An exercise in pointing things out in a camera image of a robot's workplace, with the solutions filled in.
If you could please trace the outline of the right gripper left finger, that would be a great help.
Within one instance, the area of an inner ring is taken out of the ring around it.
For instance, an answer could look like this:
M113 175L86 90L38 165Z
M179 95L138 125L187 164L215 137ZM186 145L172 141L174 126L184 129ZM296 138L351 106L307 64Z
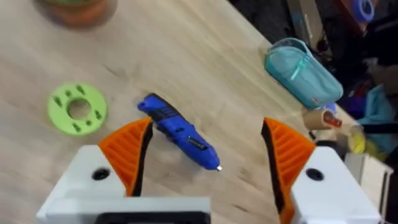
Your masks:
M151 118L142 118L79 148L37 216L46 217L58 199L139 197L152 125Z

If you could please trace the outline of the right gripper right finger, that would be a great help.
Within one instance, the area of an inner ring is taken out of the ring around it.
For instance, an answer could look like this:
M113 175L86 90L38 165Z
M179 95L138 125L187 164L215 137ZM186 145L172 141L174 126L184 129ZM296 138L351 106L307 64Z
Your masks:
M380 223L377 208L336 151L264 118L274 202L282 224Z

